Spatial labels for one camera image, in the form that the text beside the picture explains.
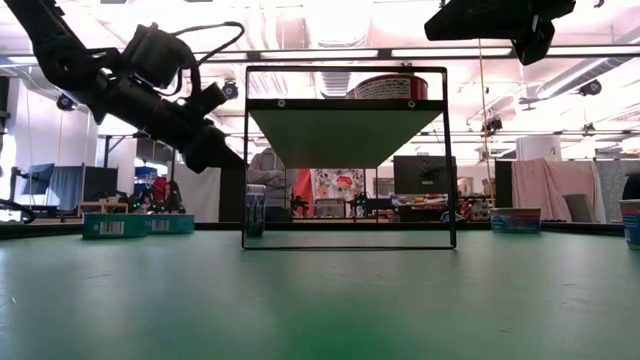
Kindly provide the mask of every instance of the black metal frame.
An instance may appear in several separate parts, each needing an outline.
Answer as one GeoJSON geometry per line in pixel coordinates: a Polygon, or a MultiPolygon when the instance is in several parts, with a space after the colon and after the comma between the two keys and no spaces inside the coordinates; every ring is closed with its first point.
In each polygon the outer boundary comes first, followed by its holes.
{"type": "MultiPolygon", "coordinates": [[[[455,204],[457,202],[456,191],[456,179],[453,178],[453,159],[451,151],[451,130],[449,126],[449,97],[448,97],[448,77],[447,69],[445,67],[399,67],[399,66],[247,66],[245,74],[245,111],[244,111],[244,162],[248,163],[248,143],[249,143],[249,113],[251,110],[282,110],[279,100],[282,99],[250,99],[249,98],[249,84],[251,82],[251,74],[257,72],[368,72],[368,73],[395,73],[395,74],[407,74],[407,73],[436,73],[442,76],[442,100],[415,100],[411,101],[412,107],[407,106],[407,101],[404,100],[319,100],[316,99],[286,99],[287,109],[348,109],[348,110],[440,110],[442,111],[443,123],[444,123],[444,143],[445,143],[445,158],[447,164],[447,172],[449,173],[449,211],[455,211],[455,204]]],[[[245,170],[244,176],[245,190],[242,196],[242,247],[246,250],[453,250],[457,246],[456,237],[456,222],[449,222],[449,246],[348,246],[348,247],[304,247],[304,246],[277,246],[277,247],[252,247],[246,243],[246,185],[247,185],[247,171],[245,170]]],[[[275,224],[269,224],[267,230],[273,229],[275,224]]],[[[293,224],[285,224],[282,230],[291,229],[293,224]]],[[[320,225],[318,229],[326,228],[329,230],[331,227],[320,225]]],[[[372,224],[377,226],[376,229],[382,230],[380,224],[372,224]]],[[[360,227],[361,229],[371,230],[368,227],[360,227]]]]}

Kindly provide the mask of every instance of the monitor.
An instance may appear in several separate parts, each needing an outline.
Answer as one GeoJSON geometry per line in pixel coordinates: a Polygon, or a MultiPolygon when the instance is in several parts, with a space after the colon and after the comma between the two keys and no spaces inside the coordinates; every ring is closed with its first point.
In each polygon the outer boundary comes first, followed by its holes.
{"type": "MultiPolygon", "coordinates": [[[[456,158],[453,177],[456,179],[456,158]]],[[[444,156],[394,156],[393,177],[396,195],[448,194],[449,174],[444,156]]]]}
{"type": "Polygon", "coordinates": [[[25,179],[22,195],[45,195],[51,182],[54,166],[54,164],[29,166],[28,173],[22,175],[25,179]]]}

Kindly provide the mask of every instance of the ceiling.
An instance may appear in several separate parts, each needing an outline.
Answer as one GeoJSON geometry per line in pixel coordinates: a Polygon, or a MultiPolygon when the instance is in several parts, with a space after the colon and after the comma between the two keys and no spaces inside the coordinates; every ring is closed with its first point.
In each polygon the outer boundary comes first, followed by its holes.
{"type": "MultiPolygon", "coordinates": [[[[187,3],[184,0],[129,0],[127,4],[101,5],[98,0],[58,0],[66,12],[65,20],[88,47],[124,48],[137,24],[157,22],[163,30],[239,21],[247,29],[245,36],[229,51],[297,50],[333,48],[350,44],[362,48],[433,48],[478,46],[478,41],[431,42],[423,25],[439,8],[439,0],[215,0],[212,3],[187,3]]],[[[573,14],[555,21],[554,46],[604,45],[630,43],[629,34],[640,33],[640,4],[634,1],[607,0],[594,8],[593,0],[578,0],[573,14]]],[[[232,38],[236,29],[215,29],[182,37],[195,52],[208,51],[232,38]]],[[[30,42],[24,30],[0,2],[0,55],[30,54],[30,42]]],[[[501,40],[485,40],[482,46],[509,47],[501,40]]],[[[589,60],[575,58],[545,59],[522,67],[516,59],[412,60],[414,66],[446,66],[449,74],[449,101],[452,130],[479,131],[489,115],[500,113],[504,131],[580,130],[586,122],[595,122],[598,130],[640,127],[640,99],[627,94],[640,91],[640,60],[632,59],[598,76],[603,91],[598,96],[581,97],[570,91],[531,106],[519,104],[531,98],[538,86],[565,74],[590,66],[589,60]]],[[[399,61],[358,61],[358,65],[399,65],[399,61]]],[[[203,82],[235,79],[242,88],[246,64],[205,64],[203,82]]],[[[440,79],[427,76],[429,97],[442,96],[440,79]]],[[[350,86],[358,79],[352,76],[350,86]]],[[[324,84],[317,74],[260,74],[252,78],[251,97],[315,98],[324,84]]],[[[218,123],[230,133],[243,131],[244,92],[239,99],[216,109],[218,123]]],[[[425,131],[442,130],[435,122],[425,131]]],[[[251,132],[259,132],[252,126],[251,132]]],[[[496,136],[490,141],[495,149],[514,148],[514,140],[523,135],[496,136]]],[[[565,136],[565,147],[575,147],[583,138],[565,136]]],[[[438,154],[441,137],[416,137],[401,153],[438,154]]],[[[477,159],[482,138],[477,134],[457,135],[454,153],[477,159]]],[[[598,136],[595,146],[614,146],[613,136],[598,136]]],[[[250,151],[266,144],[256,139],[250,151]]]]}

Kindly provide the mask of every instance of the person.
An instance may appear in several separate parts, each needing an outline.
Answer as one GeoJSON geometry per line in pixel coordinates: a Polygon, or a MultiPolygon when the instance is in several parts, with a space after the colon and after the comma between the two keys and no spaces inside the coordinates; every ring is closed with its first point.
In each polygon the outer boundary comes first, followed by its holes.
{"type": "Polygon", "coordinates": [[[296,169],[286,169],[272,148],[256,154],[249,164],[249,184],[265,185],[266,222],[290,222],[290,197],[293,184],[298,179],[296,169]]]}

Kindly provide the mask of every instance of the robotic arm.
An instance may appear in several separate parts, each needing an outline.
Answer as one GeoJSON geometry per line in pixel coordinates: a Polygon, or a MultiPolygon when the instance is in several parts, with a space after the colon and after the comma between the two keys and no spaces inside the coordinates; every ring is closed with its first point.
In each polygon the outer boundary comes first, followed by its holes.
{"type": "Polygon", "coordinates": [[[120,53],[116,48],[87,49],[65,23],[55,0],[5,0],[26,30],[45,77],[74,101],[85,104],[100,124],[112,114],[180,151],[187,166],[242,168],[243,161],[225,144],[225,134],[204,118],[227,98],[216,84],[201,89],[198,66],[235,42],[241,24],[195,27],[176,34],[139,25],[120,53]],[[232,41],[196,61],[176,36],[187,31],[237,26],[232,41]],[[193,90],[182,103],[164,99],[166,89],[183,69],[190,70],[193,90]]]}

